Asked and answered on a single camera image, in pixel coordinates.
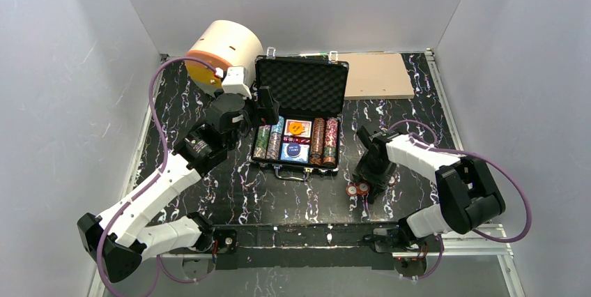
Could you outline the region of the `blue playing card deck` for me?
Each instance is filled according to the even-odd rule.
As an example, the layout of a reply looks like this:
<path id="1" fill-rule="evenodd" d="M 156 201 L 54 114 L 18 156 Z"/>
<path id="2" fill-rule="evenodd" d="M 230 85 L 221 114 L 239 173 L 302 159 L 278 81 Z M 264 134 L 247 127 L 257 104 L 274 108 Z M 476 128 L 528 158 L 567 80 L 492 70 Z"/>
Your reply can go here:
<path id="1" fill-rule="evenodd" d="M 308 163 L 309 148 L 308 144 L 283 143 L 279 159 L 287 162 Z"/>

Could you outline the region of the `light blue chip stack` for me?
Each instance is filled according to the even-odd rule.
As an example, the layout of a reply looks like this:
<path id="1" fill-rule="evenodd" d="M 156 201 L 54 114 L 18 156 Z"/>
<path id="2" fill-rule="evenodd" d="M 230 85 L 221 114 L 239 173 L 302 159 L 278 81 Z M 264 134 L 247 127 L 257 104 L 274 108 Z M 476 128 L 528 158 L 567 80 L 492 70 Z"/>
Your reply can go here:
<path id="1" fill-rule="evenodd" d="M 271 133 L 278 133 L 279 135 L 281 135 L 284 131 L 284 124 L 285 118 L 283 116 L 279 116 L 279 121 L 272 126 Z"/>

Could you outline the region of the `blue small blind button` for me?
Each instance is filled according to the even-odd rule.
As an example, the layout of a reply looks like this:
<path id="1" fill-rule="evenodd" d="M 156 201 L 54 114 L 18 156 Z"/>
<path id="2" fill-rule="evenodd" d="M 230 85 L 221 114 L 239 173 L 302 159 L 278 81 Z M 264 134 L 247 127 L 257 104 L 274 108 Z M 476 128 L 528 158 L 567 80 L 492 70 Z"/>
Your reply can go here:
<path id="1" fill-rule="evenodd" d="M 301 147 L 297 143 L 289 143 L 286 146 L 286 154 L 291 157 L 299 156 L 301 152 Z"/>

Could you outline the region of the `black poker set case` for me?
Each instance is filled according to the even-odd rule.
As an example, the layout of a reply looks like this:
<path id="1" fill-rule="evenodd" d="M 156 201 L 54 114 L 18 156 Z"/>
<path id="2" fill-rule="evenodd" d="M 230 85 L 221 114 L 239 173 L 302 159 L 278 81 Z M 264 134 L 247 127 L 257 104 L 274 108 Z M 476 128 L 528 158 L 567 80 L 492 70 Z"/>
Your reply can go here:
<path id="1" fill-rule="evenodd" d="M 275 170 L 277 178 L 283 179 L 282 169 L 301 171 L 305 178 L 311 174 L 336 174 L 339 171 L 339 145 L 341 134 L 342 112 L 348 79 L 349 64 L 338 59 L 336 51 L 325 56 L 278 56 L 274 47 L 268 47 L 264 55 L 259 55 L 254 61 L 256 79 L 255 87 L 269 86 L 274 99 L 279 102 L 279 116 L 287 119 L 312 121 L 322 118 L 325 121 L 334 117 L 339 121 L 337 138 L 337 166 L 329 168 L 322 165 L 308 163 L 287 162 L 269 159 L 253 158 L 254 143 L 250 152 L 250 161 L 261 167 Z M 303 143 L 303 137 L 290 137 L 290 142 Z"/>

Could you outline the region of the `red playing card deck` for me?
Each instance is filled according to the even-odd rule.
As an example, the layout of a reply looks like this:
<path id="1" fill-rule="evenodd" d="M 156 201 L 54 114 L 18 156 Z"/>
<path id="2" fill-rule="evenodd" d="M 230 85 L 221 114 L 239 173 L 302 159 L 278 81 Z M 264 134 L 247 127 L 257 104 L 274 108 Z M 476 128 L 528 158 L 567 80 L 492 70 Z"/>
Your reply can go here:
<path id="1" fill-rule="evenodd" d="M 289 137 L 310 138 L 312 136 L 312 128 L 312 121 L 287 119 L 284 135 Z"/>

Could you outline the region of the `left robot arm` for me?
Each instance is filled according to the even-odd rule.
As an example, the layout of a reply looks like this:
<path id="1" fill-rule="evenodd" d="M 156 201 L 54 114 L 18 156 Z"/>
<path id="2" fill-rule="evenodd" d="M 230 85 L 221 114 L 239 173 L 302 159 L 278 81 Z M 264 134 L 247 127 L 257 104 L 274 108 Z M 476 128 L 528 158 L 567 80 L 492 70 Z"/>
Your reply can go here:
<path id="1" fill-rule="evenodd" d="M 244 68 L 230 67 L 213 101 L 163 163 L 120 202 L 77 222 L 85 250 L 95 259 L 103 279 L 120 282 L 146 259 L 180 248 L 210 251 L 215 227 L 202 214 L 189 213 L 173 222 L 149 222 L 169 202 L 228 158 L 241 137 L 279 119 L 279 102 L 269 86 L 251 88 Z"/>

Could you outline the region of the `orange black chip stack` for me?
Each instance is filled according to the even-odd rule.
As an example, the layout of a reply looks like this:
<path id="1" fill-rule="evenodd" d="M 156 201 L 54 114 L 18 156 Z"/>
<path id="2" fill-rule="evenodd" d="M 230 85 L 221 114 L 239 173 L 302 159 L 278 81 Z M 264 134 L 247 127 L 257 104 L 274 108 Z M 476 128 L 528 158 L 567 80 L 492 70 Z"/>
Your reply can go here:
<path id="1" fill-rule="evenodd" d="M 322 163 L 324 133 L 325 120 L 322 118 L 315 118 L 313 123 L 312 142 L 309 157 L 309 161 L 313 165 L 320 165 Z"/>

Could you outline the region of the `tan flat board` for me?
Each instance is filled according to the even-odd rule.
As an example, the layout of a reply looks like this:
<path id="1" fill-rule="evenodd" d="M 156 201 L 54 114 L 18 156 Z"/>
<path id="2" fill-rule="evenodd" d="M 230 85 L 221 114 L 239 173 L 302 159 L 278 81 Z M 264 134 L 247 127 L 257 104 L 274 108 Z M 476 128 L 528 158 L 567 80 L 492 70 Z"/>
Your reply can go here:
<path id="1" fill-rule="evenodd" d="M 400 53 L 343 53 L 349 64 L 346 100 L 411 99 L 415 89 Z"/>

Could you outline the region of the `dark green chip stack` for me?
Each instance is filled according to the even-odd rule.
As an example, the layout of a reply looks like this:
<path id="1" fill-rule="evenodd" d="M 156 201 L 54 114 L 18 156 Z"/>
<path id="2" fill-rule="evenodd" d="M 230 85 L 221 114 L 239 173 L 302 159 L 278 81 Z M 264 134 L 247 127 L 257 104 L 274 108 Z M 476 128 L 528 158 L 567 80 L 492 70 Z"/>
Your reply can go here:
<path id="1" fill-rule="evenodd" d="M 270 138 L 270 125 L 262 125 L 258 128 L 252 157 L 264 159 L 266 157 L 268 142 Z"/>

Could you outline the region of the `yellow big blind button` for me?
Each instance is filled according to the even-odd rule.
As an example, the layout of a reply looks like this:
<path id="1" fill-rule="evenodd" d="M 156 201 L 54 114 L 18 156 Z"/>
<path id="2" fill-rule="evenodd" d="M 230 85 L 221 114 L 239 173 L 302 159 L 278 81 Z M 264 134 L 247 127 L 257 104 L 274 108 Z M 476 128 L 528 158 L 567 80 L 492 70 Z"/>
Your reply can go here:
<path id="1" fill-rule="evenodd" d="M 289 124 L 289 132 L 292 135 L 300 135 L 305 131 L 305 126 L 299 121 L 294 121 Z"/>

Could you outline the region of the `red white chip stack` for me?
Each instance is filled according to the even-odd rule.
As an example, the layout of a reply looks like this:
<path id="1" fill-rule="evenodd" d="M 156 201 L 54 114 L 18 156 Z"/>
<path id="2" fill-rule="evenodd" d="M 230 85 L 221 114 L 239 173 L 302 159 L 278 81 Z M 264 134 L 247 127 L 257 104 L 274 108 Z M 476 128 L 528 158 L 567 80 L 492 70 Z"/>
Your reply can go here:
<path id="1" fill-rule="evenodd" d="M 337 118 L 328 118 L 325 122 L 324 146 L 336 147 L 339 132 L 339 121 Z"/>

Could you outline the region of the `blue green chip stack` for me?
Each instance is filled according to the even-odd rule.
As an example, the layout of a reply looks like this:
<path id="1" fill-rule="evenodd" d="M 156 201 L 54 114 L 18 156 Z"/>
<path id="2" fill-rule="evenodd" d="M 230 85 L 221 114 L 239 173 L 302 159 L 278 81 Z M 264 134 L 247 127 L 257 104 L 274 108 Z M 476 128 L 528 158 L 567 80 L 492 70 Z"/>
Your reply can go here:
<path id="1" fill-rule="evenodd" d="M 323 147 L 323 159 L 322 165 L 329 168 L 335 168 L 337 166 L 337 147 L 336 146 L 324 146 Z"/>

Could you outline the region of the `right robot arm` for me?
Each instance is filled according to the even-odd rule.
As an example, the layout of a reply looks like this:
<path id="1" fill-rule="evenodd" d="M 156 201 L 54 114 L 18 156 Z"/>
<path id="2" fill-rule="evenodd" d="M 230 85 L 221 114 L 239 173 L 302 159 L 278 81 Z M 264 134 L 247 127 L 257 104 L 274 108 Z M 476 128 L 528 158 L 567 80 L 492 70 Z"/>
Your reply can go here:
<path id="1" fill-rule="evenodd" d="M 364 236 L 365 242 L 408 247 L 433 234 L 466 234 L 505 212 L 505 201 L 485 161 L 466 155 L 437 152 L 410 135 L 376 126 L 356 132 L 366 151 L 353 171 L 349 194 L 369 203 L 390 186 L 403 166 L 436 186 L 438 203 L 398 220 L 396 227 Z"/>

